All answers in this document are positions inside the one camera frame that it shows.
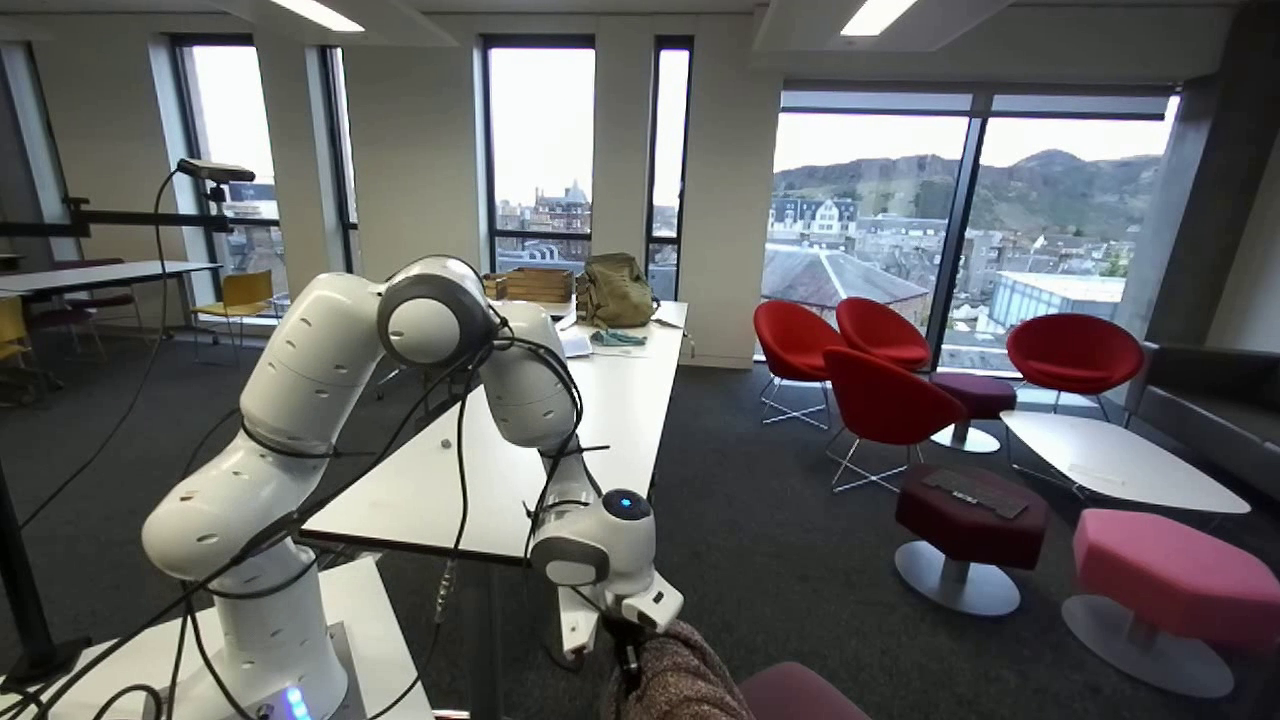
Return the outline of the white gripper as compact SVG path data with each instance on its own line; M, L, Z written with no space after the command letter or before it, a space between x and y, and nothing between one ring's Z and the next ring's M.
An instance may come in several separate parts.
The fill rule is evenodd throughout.
M557 593L557 655L581 664L599 635L602 620L635 632L665 632L685 607L685 593L652 571L638 583L592 583Z

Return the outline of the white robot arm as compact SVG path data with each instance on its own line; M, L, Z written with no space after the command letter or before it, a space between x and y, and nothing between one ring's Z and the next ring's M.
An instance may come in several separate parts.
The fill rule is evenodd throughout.
M175 683L175 720L334 720L346 700L317 553L296 526L381 364L419 370L438 402L483 396L496 431L540 456L522 557L557 590L560 649L599 624L669 630L685 595L656 569L656 513L592 475L582 394L547 308L491 302L457 255L386 282L323 271L286 303L240 394L234 436L141 526L152 569L213 595L225 649Z

